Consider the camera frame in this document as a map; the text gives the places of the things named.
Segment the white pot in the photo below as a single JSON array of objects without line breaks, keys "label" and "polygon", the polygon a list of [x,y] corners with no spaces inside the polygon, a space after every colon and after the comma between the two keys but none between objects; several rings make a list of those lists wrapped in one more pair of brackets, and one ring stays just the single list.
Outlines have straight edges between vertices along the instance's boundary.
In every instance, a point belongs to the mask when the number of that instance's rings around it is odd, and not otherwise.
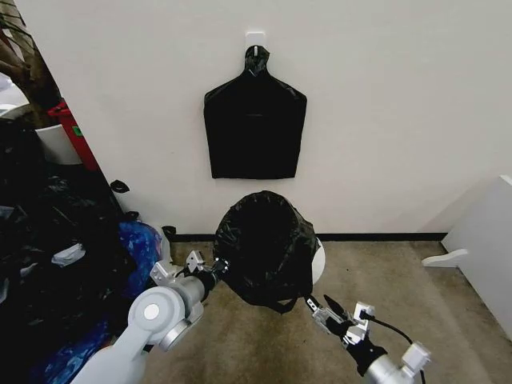
[{"label": "white pot", "polygon": [[[15,118],[17,114],[23,114],[27,108],[27,104],[16,106],[0,114],[4,118]],[[45,159],[48,162],[56,164],[63,164],[65,166],[82,164],[82,160],[71,144],[64,128],[61,124],[56,126],[48,126],[36,130],[39,138],[42,141],[42,148],[45,153]]]}]

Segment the red container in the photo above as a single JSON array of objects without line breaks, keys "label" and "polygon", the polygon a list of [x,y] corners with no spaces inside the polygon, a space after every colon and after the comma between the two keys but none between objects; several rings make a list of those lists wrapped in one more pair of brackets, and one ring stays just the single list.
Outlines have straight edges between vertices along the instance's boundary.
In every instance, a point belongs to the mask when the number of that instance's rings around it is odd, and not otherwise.
[{"label": "red container", "polygon": [[86,138],[83,137],[83,134],[80,131],[80,128],[78,128],[78,124],[74,120],[73,114],[67,107],[66,102],[60,102],[56,107],[49,110],[48,114],[58,118],[68,138],[70,138],[71,144],[73,144],[78,156],[82,160],[83,165],[88,170],[99,170],[99,165],[87,145]]}]

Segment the white wall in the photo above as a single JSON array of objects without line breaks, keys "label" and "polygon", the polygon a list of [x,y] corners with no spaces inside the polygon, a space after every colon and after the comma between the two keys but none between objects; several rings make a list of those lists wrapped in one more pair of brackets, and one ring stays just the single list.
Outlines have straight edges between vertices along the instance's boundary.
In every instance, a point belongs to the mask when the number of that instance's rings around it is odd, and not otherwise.
[{"label": "white wall", "polygon": [[[211,233],[270,189],[317,232],[444,231],[465,192],[510,171],[510,1],[17,3],[107,178],[151,224]],[[202,98],[241,72],[249,29],[308,97],[295,179],[210,176]]]}]

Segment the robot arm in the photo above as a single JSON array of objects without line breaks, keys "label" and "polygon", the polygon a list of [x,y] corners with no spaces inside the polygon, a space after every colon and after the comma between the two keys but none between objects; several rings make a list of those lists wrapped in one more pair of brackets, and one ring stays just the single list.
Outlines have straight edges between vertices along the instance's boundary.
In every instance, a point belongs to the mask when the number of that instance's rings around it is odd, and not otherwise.
[{"label": "robot arm", "polygon": [[142,292],[128,313],[128,327],[119,339],[97,352],[84,365],[72,384],[135,384],[146,368],[146,345],[171,350],[202,317],[201,301],[219,281],[226,264],[205,265],[192,251],[187,267],[157,262],[150,272],[158,285]]},{"label": "robot arm", "polygon": [[384,348],[369,339],[370,319],[375,308],[358,302],[354,315],[346,312],[329,296],[324,296],[330,308],[320,305],[312,296],[306,304],[316,323],[328,334],[342,340],[343,347],[358,365],[358,372],[371,384],[412,384],[414,377],[430,360],[430,352],[419,342],[412,342],[402,356],[402,365],[396,366]]}]

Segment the adhesive hook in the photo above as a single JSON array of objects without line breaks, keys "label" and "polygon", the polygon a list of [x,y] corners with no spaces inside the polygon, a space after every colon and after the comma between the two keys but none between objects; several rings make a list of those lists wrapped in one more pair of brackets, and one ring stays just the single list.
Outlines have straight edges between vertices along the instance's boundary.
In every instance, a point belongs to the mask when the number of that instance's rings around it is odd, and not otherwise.
[{"label": "adhesive hook", "polygon": [[[263,32],[261,30],[247,32],[246,33],[246,50],[250,46],[263,46],[267,49],[265,32]],[[254,50],[254,56],[258,56],[258,49]]]}]

